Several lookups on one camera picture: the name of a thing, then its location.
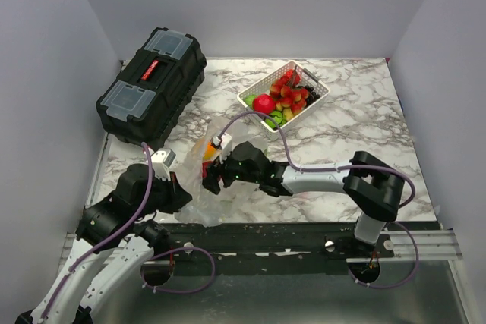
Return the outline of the red fake pomegranate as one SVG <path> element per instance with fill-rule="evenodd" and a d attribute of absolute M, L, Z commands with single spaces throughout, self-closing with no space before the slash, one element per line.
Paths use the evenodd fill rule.
<path fill-rule="evenodd" d="M 202 164 L 203 179 L 212 178 L 214 174 L 214 161 L 206 161 Z"/>

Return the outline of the clear plastic bag of fruits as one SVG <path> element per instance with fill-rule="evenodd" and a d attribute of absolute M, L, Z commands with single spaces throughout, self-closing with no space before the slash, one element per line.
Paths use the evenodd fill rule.
<path fill-rule="evenodd" d="M 179 184 L 192 196 L 191 202 L 180 208 L 175 218 L 181 223 L 197 223 L 213 227 L 227 222 L 238 205 L 245 203 L 256 187 L 247 182 L 234 182 L 225 187 L 221 177 L 220 158 L 227 157 L 240 143 L 250 142 L 267 148 L 265 139 L 250 132 L 247 125 L 236 121 L 225 132 L 222 146 L 215 147 L 213 138 L 229 123 L 229 119 L 215 117 L 201 137 L 192 144 L 175 171 Z"/>

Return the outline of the yellow orange fake mango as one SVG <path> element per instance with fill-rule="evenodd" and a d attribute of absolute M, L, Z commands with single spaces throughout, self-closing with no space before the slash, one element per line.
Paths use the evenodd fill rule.
<path fill-rule="evenodd" d="M 219 149 L 212 143 L 208 143 L 203 154 L 203 162 L 213 161 L 219 155 Z"/>

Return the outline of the green fake watermelon ball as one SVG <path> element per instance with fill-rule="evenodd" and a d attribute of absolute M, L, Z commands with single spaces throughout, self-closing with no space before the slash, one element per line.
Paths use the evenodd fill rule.
<path fill-rule="evenodd" d="M 277 130 L 277 127 L 282 127 L 286 124 L 286 118 L 281 111 L 275 110 L 269 114 L 269 117 L 265 119 L 265 123 L 272 129 Z"/>

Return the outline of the red fake peach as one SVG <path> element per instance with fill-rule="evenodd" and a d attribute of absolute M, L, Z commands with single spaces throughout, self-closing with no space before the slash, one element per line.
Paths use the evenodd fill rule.
<path fill-rule="evenodd" d="M 268 94 L 260 94 L 255 97 L 252 102 L 252 109 L 256 112 L 261 112 L 269 115 L 276 109 L 275 100 Z"/>

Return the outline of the red lychee fruit bunch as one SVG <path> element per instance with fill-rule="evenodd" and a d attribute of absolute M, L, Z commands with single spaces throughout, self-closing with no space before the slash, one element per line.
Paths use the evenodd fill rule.
<path fill-rule="evenodd" d="M 297 67 L 287 70 L 271 84 L 270 96 L 276 102 L 276 110 L 284 114 L 286 122 L 291 121 L 308 106 L 301 91 L 304 87 Z"/>

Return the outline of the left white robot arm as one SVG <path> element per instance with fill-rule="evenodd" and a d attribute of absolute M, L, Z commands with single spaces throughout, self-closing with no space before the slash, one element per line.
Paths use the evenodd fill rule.
<path fill-rule="evenodd" d="M 139 220 L 155 212 L 174 214 L 191 199 L 173 171 L 159 178 L 148 165 L 130 165 L 111 193 L 84 209 L 55 283 L 16 321 L 92 323 L 103 299 L 143 260 L 161 259 L 172 249 L 161 224 Z"/>

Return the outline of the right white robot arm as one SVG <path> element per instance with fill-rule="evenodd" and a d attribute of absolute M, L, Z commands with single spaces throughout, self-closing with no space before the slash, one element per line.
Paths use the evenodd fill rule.
<path fill-rule="evenodd" d="M 406 179 L 364 151 L 341 164 L 296 167 L 289 161 L 272 161 L 244 142 L 228 155 L 202 164 L 202 185 L 211 193 L 217 195 L 236 181 L 256 184 L 272 197 L 307 192 L 347 195 L 361 210 L 349 247 L 365 257 L 377 248 L 385 225 L 396 220 Z"/>

